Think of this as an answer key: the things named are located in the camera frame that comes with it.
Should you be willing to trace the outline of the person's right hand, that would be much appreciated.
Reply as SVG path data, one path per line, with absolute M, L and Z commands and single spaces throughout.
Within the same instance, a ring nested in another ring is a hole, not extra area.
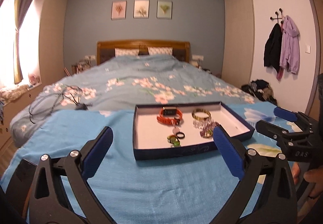
M 298 177 L 301 172 L 300 167 L 297 162 L 294 162 L 292 169 L 292 177 L 294 180 L 294 184 L 298 184 Z M 309 194 L 310 198 L 316 198 L 322 194 L 323 190 L 323 168 L 322 166 L 318 167 L 317 169 L 311 169 L 307 172 L 304 173 L 303 175 L 304 179 L 309 182 L 314 184 L 314 187 Z

